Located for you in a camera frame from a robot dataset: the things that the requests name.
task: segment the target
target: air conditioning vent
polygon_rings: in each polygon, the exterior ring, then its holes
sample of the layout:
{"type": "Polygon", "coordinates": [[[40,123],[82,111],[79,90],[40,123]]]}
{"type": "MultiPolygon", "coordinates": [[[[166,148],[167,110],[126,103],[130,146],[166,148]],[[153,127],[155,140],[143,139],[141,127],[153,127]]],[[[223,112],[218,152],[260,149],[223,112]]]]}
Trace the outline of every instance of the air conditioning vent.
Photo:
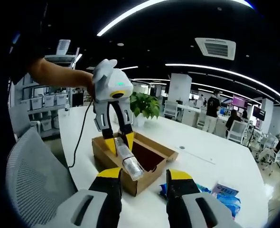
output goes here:
{"type": "Polygon", "coordinates": [[[235,59],[236,43],[224,39],[195,38],[204,56],[235,59]]]}

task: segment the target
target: black ceiling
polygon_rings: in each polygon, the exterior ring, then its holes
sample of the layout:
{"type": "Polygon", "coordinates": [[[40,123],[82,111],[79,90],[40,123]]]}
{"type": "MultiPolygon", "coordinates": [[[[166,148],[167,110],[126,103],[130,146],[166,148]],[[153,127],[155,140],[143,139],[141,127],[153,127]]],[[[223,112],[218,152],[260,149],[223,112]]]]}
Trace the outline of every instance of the black ceiling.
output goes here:
{"type": "MultiPolygon", "coordinates": [[[[280,97],[244,78],[183,63],[222,68],[254,78],[280,92],[280,5],[251,0],[251,9],[231,0],[168,0],[147,7],[121,21],[101,37],[109,22],[145,0],[50,2],[43,23],[46,54],[54,54],[58,40],[70,39],[69,51],[80,47],[77,68],[85,70],[101,60],[115,58],[129,78],[168,79],[171,73],[200,72],[226,77],[280,97]],[[202,55],[195,38],[236,42],[235,60],[202,55]]],[[[267,97],[239,83],[190,74],[193,82],[231,90],[251,98],[267,97]]],[[[195,86],[192,88],[209,89],[195,86]]]]}

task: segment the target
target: green plant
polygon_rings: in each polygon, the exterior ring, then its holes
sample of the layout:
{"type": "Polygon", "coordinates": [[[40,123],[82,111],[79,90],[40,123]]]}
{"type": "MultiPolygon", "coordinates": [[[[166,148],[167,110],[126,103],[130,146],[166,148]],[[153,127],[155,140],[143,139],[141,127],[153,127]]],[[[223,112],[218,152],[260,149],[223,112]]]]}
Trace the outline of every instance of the green plant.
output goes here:
{"type": "Polygon", "coordinates": [[[146,118],[153,118],[154,116],[158,118],[160,106],[157,98],[133,92],[131,95],[131,111],[135,113],[136,117],[142,113],[146,118]]]}

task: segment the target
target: potted plant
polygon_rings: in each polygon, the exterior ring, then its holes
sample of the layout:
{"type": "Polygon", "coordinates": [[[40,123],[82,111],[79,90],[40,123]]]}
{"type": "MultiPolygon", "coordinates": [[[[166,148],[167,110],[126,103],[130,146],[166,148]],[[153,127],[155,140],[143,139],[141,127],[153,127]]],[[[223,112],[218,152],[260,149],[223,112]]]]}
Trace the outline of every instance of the potted plant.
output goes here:
{"type": "Polygon", "coordinates": [[[131,111],[134,113],[133,125],[142,127],[149,117],[158,118],[160,106],[157,98],[133,92],[131,95],[131,111]]]}

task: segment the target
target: cardboard box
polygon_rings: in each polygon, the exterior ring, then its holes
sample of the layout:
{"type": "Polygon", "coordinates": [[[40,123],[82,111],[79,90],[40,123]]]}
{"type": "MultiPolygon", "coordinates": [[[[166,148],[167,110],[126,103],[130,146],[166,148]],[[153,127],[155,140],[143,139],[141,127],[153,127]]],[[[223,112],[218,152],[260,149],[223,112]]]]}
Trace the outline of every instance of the cardboard box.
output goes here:
{"type": "Polygon", "coordinates": [[[103,168],[123,168],[121,182],[123,188],[132,196],[137,196],[152,184],[164,171],[166,162],[174,161],[178,156],[177,152],[135,133],[132,153],[145,171],[142,178],[132,181],[122,162],[108,149],[102,136],[92,139],[92,145],[94,157],[103,168]]]}

